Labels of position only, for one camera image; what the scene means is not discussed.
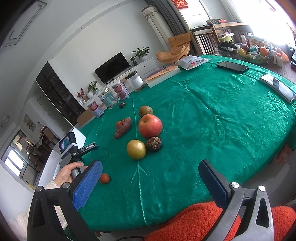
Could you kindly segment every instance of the dark blue gripper pad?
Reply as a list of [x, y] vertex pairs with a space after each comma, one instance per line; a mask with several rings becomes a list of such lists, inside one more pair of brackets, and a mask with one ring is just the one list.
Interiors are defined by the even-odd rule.
[[201, 161], [198, 165], [198, 172], [211, 194], [217, 207], [222, 209], [227, 208], [228, 194], [225, 188], [221, 185], [217, 176], [209, 168], [205, 161]]
[[100, 176], [103, 172], [103, 165], [100, 161], [91, 167], [91, 169], [84, 176], [82, 181], [79, 183], [75, 191], [73, 192], [73, 205], [78, 210], [81, 207], [84, 207], [92, 190], [97, 184]]

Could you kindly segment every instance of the person's arm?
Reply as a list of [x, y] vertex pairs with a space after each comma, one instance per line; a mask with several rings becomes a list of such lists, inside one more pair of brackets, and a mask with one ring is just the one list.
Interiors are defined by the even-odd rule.
[[[79, 162], [73, 162], [68, 165], [65, 165], [59, 171], [55, 179], [49, 182], [44, 188], [54, 189], [54, 188], [59, 188], [65, 182], [71, 183], [73, 181], [73, 178], [71, 177], [71, 171], [75, 168], [82, 167], [82, 166], [83, 164]], [[63, 229], [65, 229], [67, 227], [67, 222], [64, 218], [61, 208], [59, 206], [55, 206], [55, 210], [57, 212], [57, 216], [59, 218], [59, 221]], [[28, 208], [27, 212], [18, 214], [16, 219], [10, 219], [8, 222], [10, 225], [10, 228], [13, 230], [15, 235], [20, 239], [20, 241], [27, 240], [27, 226], [28, 226], [29, 211], [30, 211], [30, 207]]]

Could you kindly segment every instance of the sweet potato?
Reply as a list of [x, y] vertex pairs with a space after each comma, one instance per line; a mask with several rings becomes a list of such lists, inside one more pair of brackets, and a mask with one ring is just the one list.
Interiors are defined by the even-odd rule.
[[120, 124], [116, 128], [113, 138], [117, 139], [119, 137], [122, 137], [125, 133], [128, 132], [130, 128], [131, 128], [131, 118], [127, 117], [120, 122]]

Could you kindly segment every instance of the smartphone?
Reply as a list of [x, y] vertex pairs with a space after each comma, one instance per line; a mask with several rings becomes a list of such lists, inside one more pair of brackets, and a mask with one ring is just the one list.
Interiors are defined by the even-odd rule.
[[292, 90], [290, 90], [286, 85], [284, 85], [281, 81], [271, 76], [270, 74], [261, 76], [260, 80], [272, 87], [280, 96], [286, 99], [289, 103], [293, 102], [296, 99], [296, 94]]
[[223, 61], [221, 63], [218, 63], [217, 66], [233, 70], [239, 74], [245, 73], [247, 70], [249, 70], [248, 66], [242, 65], [242, 64], [236, 64], [233, 62]]

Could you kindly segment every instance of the vase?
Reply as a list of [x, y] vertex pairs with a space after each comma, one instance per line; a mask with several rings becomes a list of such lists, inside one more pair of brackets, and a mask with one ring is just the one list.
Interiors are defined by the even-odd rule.
[[88, 98], [93, 97], [93, 95], [94, 95], [94, 93], [93, 93], [92, 91], [89, 91], [89, 92], [87, 93], [87, 97], [88, 97]]
[[144, 55], [144, 56], [141, 57], [142, 61], [146, 61], [147, 59], [148, 59], [148, 55]]

